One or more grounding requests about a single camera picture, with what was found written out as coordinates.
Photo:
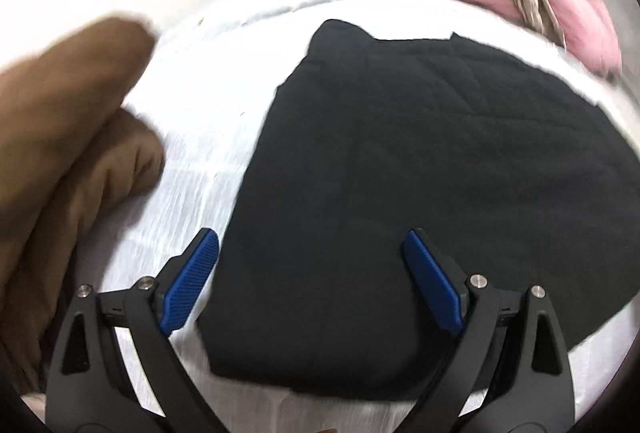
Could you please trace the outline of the light blue tasselled blanket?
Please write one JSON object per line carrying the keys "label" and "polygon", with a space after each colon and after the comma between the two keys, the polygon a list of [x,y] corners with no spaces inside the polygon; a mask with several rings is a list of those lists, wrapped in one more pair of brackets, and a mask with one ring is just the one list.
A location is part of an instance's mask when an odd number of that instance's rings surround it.
{"label": "light blue tasselled blanket", "polygon": [[[126,107],[157,127],[164,174],[98,224],[78,251],[75,280],[99,290],[156,274],[204,226],[223,235],[274,91],[305,56],[314,32],[341,19],[378,39],[459,36],[552,72],[598,102],[639,145],[639,112],[622,91],[588,74],[564,51],[498,15],[456,0],[208,0],[200,14],[163,32]],[[170,339],[209,405],[232,432],[391,432],[409,403],[363,403],[300,395],[217,378],[209,372],[195,317]],[[570,351],[577,416],[613,380],[639,330],[639,294]]]}

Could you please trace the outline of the brown garment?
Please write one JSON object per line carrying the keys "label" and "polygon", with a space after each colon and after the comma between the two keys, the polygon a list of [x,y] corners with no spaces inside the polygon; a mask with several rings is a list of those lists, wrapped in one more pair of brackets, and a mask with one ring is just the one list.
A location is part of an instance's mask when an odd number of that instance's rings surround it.
{"label": "brown garment", "polygon": [[155,43],[144,23],[107,17],[1,72],[1,373],[17,394],[41,389],[78,240],[162,175],[163,144],[122,107]]}

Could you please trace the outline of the large black garment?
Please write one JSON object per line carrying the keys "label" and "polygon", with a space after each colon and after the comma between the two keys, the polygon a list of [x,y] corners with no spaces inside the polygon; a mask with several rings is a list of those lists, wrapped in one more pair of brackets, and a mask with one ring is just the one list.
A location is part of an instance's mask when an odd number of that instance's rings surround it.
{"label": "large black garment", "polygon": [[639,160],[560,79],[459,36],[329,20],[279,86],[198,317],[219,377],[416,398],[450,348],[410,229],[497,288],[550,293],[568,346],[639,290]]}

